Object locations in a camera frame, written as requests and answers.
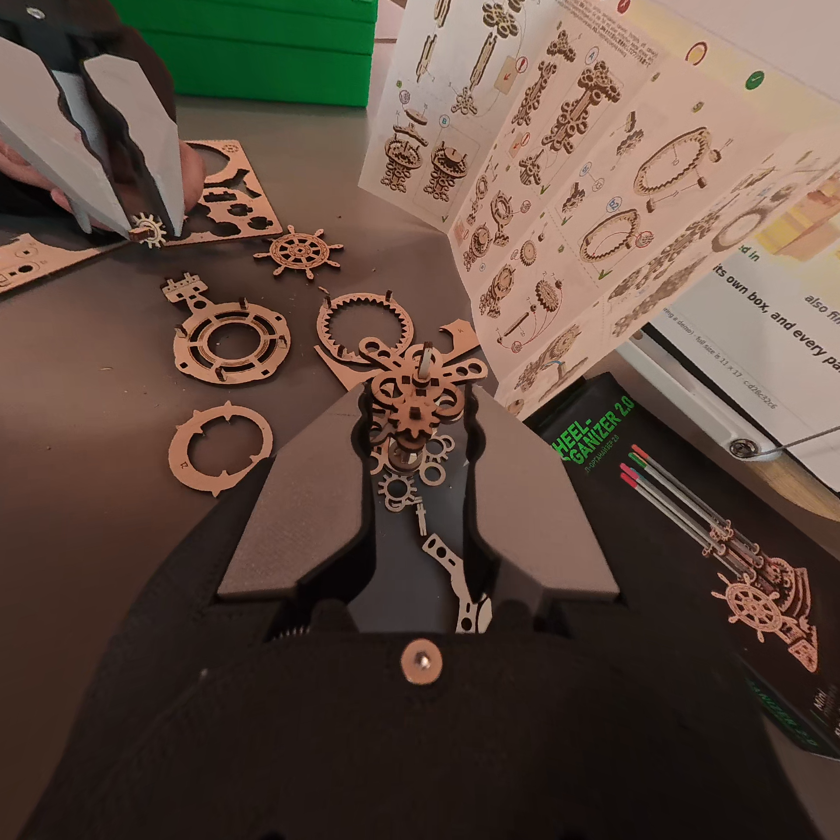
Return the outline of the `folded paper instruction sheet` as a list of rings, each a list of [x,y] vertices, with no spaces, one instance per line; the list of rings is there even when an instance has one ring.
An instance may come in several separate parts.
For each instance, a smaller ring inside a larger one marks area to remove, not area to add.
[[[360,186],[445,233],[520,419],[838,167],[838,105],[650,2],[408,2]]]

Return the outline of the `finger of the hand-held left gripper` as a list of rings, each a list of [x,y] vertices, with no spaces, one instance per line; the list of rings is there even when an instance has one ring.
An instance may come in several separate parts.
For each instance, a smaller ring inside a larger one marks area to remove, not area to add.
[[[58,187],[82,229],[93,222],[130,237],[112,183],[106,136],[75,73],[50,70],[35,52],[1,40],[2,139]]]
[[[132,59],[99,55],[84,59],[81,75],[106,134],[114,189],[122,210],[162,222],[168,238],[182,234],[185,200],[175,121]]]

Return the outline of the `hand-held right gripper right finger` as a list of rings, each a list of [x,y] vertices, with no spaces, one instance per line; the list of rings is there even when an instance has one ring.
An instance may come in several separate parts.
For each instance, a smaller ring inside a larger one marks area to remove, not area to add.
[[[482,387],[465,389],[465,580],[493,606],[613,602],[620,590],[561,457]]]

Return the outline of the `person's left hand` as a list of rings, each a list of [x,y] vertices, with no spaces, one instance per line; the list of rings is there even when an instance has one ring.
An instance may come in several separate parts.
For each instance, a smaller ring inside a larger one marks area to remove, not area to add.
[[[207,172],[204,160],[199,153],[183,141],[179,142],[179,148],[184,195],[182,215],[185,216],[201,198]],[[151,215],[151,205],[145,201],[144,195],[134,178],[133,164],[127,147],[120,141],[110,140],[108,151],[115,186],[125,205],[127,215],[129,217],[140,214]],[[49,179],[39,174],[34,167],[5,142],[1,142],[1,172],[9,176],[14,182],[47,191],[52,203],[72,214],[67,196]]]

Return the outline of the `curved wooden part with holes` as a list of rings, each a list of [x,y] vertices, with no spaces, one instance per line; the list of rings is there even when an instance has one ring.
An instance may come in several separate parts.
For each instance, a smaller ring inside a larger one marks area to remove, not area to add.
[[[491,600],[483,594],[473,601],[466,582],[464,561],[449,549],[437,534],[430,535],[424,542],[423,551],[434,557],[447,571],[453,592],[458,598],[456,632],[483,634],[492,618]]]

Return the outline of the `wooden parts sheet with cutouts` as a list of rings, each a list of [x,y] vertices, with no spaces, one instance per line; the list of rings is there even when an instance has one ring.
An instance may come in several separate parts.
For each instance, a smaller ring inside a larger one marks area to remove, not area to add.
[[[168,243],[192,245],[276,234],[280,225],[254,168],[236,140],[188,141],[195,150],[225,158],[208,173],[203,194],[185,218],[182,236]]]

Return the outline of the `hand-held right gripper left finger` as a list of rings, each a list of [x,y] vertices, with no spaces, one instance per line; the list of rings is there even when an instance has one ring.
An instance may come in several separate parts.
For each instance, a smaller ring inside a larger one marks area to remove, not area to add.
[[[277,454],[222,579],[223,600],[350,603],[368,583],[368,393],[355,386]]]

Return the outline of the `black product box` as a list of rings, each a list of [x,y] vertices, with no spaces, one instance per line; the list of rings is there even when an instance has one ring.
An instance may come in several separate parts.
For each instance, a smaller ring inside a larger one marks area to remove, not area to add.
[[[838,759],[838,560],[636,402],[610,374],[528,425],[562,458],[629,605],[731,655],[764,712]]]

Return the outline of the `wooden ship wheel part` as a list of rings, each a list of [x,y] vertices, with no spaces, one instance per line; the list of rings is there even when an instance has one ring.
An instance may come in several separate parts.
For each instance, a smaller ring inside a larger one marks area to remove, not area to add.
[[[331,259],[334,250],[342,250],[341,244],[329,244],[323,239],[323,229],[314,234],[299,233],[289,225],[288,231],[269,241],[267,252],[253,254],[254,259],[271,259],[276,268],[273,276],[279,278],[285,270],[305,274],[309,282],[314,280],[314,271],[321,266],[339,269],[340,263]]]

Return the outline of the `wooden strip sheet offcut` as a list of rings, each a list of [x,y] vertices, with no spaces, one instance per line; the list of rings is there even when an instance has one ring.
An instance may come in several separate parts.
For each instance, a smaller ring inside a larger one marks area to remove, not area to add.
[[[70,250],[39,242],[29,233],[1,246],[1,294],[119,249],[127,242]]]

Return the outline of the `wooden flower-plate assembly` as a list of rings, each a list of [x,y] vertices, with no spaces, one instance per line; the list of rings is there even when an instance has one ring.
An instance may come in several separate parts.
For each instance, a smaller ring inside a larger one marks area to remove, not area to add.
[[[467,322],[452,322],[441,330],[453,338],[450,352],[430,342],[404,351],[374,337],[360,342],[360,354],[380,368],[370,383],[371,446],[381,450],[394,477],[424,470],[426,446],[439,425],[453,423],[464,412],[463,385],[488,374],[485,362],[466,358],[480,346]]]

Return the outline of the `wooden round frame part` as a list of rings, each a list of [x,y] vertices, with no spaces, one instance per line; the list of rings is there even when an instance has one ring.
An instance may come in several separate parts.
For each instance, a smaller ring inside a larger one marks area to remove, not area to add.
[[[169,302],[183,303],[191,313],[175,328],[173,340],[175,367],[184,375],[212,385],[242,385],[270,378],[286,359],[291,334],[277,311],[245,297],[214,303],[204,295],[207,284],[189,272],[179,280],[168,279],[161,289]],[[225,328],[253,333],[252,351],[237,358],[220,354],[214,335]]]

